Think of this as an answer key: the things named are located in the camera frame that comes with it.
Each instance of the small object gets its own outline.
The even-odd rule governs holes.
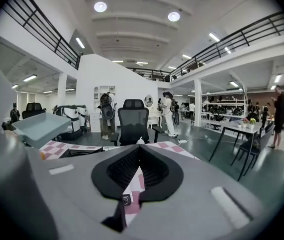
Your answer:
[[[141,145],[141,144],[145,144],[145,142],[143,141],[143,139],[142,139],[142,137],[141,137],[141,138],[137,141],[136,144]]]

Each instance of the pants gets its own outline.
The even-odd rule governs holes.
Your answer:
[[[113,116],[112,119],[110,119],[111,123],[111,132],[115,132],[115,116]],[[106,136],[108,135],[108,126],[107,126],[107,120],[102,118],[102,135]]]
[[[173,124],[173,112],[169,111],[167,114],[164,115],[165,121],[167,124],[167,129],[171,135],[175,135],[175,129]]]

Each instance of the woman in white outfit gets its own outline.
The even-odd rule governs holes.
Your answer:
[[[171,112],[171,105],[172,105],[172,98],[173,95],[170,92],[165,93],[165,100],[163,102],[163,116],[165,118],[167,129],[165,131],[166,134],[170,137],[176,137],[174,125],[173,125],[173,112]]]

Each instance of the black chair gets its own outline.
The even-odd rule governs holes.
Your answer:
[[[235,162],[238,154],[240,153],[240,151],[242,151],[242,154],[240,156],[240,158],[238,160],[240,160],[243,156],[243,154],[245,152],[247,152],[247,155],[252,155],[253,158],[251,160],[251,162],[249,163],[245,173],[244,173],[244,176],[246,175],[247,171],[249,168],[253,168],[257,159],[258,159],[258,156],[260,155],[261,151],[266,147],[268,141],[270,140],[271,138],[271,135],[272,135],[272,130],[273,130],[274,126],[273,127],[270,127],[268,128],[268,132],[266,132],[266,134],[264,136],[262,136],[261,138],[259,138],[259,148],[256,148],[254,146],[252,146],[252,150],[251,150],[251,153],[248,154],[248,152],[250,151],[250,146],[251,146],[251,140],[249,139],[247,142],[243,143],[240,145],[239,149],[238,149],[238,152],[233,160],[233,162],[231,163],[231,166],[233,165],[233,163]]]
[[[122,108],[119,108],[118,118],[121,124],[121,146],[136,144],[142,137],[145,143],[148,143],[147,120],[149,110],[144,107],[141,99],[126,99]],[[163,133],[159,126],[153,126],[155,133],[154,142],[157,142],[158,133]],[[118,133],[114,133],[110,141],[117,146]]]
[[[39,114],[45,113],[40,103],[28,103],[25,111],[22,112],[23,119],[30,118]]]

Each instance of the chair armrest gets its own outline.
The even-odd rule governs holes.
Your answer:
[[[117,140],[118,140],[118,133],[115,132],[112,134],[110,141],[113,142],[115,146],[117,146]]]

